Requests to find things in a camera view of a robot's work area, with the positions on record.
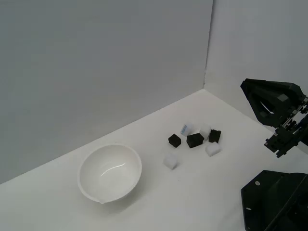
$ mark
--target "white table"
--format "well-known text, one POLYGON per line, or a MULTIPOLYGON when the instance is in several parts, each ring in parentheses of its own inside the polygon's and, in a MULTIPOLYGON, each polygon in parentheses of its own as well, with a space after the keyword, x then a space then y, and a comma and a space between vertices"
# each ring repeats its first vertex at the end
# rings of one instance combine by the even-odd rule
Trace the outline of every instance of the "white table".
POLYGON ((243 231, 240 189, 264 169, 308 172, 308 155, 293 148, 280 159, 263 146, 270 131, 205 90, 194 93, 64 156, 0 185, 2 231, 243 231), (184 122, 222 130, 223 151, 167 143, 184 122), (101 205, 77 186, 82 159, 99 146, 121 142, 142 160, 136 189, 101 205), (180 159, 173 171, 164 152, 180 159))

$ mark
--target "white cube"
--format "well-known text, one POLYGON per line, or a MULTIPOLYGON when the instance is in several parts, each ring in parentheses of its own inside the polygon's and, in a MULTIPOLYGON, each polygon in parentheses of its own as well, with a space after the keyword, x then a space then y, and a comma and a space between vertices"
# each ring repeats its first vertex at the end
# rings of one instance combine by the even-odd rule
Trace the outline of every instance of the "white cube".
POLYGON ((205 151, 209 156, 213 156, 221 151, 221 146, 218 143, 214 142, 207 146, 205 148, 205 151))
POLYGON ((178 164, 178 159, 172 153, 167 153, 164 158, 164 165, 173 170, 178 164))
POLYGON ((181 134, 183 136, 188 136, 190 133, 192 133, 192 131, 193 131, 193 125, 190 123, 186 123, 182 127, 181 134))
POLYGON ((202 124, 199 133, 204 137, 204 140, 206 141, 211 133, 211 126, 207 124, 202 124))

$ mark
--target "block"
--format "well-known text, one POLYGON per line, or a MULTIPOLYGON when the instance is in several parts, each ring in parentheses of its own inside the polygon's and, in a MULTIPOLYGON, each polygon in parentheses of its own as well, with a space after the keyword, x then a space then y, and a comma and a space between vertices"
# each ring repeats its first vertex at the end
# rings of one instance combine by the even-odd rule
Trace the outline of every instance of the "block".
POLYGON ((203 144, 203 141, 204 137, 200 133, 189 135, 186 139, 186 142, 190 148, 194 148, 203 144))
POLYGON ((172 136, 170 136, 168 138, 168 141, 175 148, 179 147, 179 145, 181 144, 181 138, 178 137, 176 134, 173 134, 172 136))
POLYGON ((172 153, 167 153, 164 158, 164 165, 173 170, 178 165, 178 159, 172 153))
POLYGON ((211 126, 207 125, 207 124, 202 124, 199 133, 204 137, 204 140, 207 140, 210 133, 211 133, 211 126))
POLYGON ((183 136, 188 136, 189 134, 191 134, 193 131, 193 125, 190 123, 184 124, 184 126, 182 127, 181 130, 181 134, 183 136))
POLYGON ((220 139, 221 131, 216 131, 214 129, 211 130, 210 136, 208 137, 208 141, 211 143, 218 143, 220 139))
POLYGON ((213 156, 221 151, 221 146, 218 143, 214 142, 207 146, 205 148, 205 151, 209 156, 213 156))

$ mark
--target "gray wall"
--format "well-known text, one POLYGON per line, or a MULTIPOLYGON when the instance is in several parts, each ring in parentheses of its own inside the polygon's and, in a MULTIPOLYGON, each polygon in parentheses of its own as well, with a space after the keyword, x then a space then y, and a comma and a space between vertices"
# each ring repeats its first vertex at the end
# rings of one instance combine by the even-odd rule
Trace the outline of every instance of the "gray wall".
POLYGON ((0 183, 201 89, 211 9, 0 0, 0 183))
POLYGON ((308 94, 308 1, 214 0, 205 89, 255 119, 246 78, 298 84, 308 94))

